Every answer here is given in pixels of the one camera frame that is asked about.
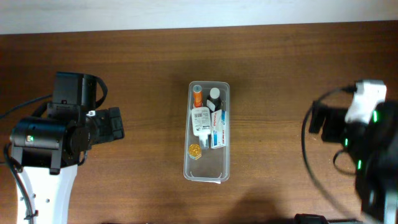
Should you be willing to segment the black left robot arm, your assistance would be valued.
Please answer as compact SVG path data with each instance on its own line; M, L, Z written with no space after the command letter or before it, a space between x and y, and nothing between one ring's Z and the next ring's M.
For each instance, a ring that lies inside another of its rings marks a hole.
M49 104L46 118L29 116L12 130L18 223L66 223L78 166L96 144L122 139L119 108L83 110Z

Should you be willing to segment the white Panadol box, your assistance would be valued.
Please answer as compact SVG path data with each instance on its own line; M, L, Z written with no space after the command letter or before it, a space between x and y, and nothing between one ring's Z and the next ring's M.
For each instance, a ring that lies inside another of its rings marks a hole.
M217 149L227 145L226 111L218 110L211 114L211 148Z

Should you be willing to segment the small jar gold lid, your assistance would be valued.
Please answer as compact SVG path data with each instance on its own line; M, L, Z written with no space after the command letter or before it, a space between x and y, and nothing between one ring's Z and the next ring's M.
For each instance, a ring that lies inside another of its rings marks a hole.
M198 144L191 144L188 148L188 156L194 160L201 158L201 147Z

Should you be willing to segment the orange tablet tube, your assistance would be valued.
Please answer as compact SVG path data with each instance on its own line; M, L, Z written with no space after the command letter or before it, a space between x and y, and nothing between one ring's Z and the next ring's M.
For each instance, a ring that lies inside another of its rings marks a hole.
M199 108L203 106L203 92L201 85L193 87L193 107Z

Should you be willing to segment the dark bottle white cap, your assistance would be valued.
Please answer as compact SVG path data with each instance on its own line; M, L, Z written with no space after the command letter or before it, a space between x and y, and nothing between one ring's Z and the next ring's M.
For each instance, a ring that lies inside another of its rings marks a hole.
M215 112L221 109L222 100L220 98L220 89L212 88L206 99L206 106L210 109L211 112Z

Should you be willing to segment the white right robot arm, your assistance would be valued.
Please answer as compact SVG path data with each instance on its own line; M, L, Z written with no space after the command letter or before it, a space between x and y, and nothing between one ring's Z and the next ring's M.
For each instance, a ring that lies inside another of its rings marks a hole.
M356 171L355 189L361 211L383 223L397 221L397 102L379 103L368 123L345 122L346 108L313 104L309 132L340 143Z

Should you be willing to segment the white squeeze bottle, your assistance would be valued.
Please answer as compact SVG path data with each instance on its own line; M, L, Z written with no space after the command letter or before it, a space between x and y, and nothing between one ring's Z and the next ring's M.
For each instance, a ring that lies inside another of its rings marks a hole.
M199 138L202 149L209 148L209 135L211 134L210 109L199 107L191 110L192 128L194 136Z

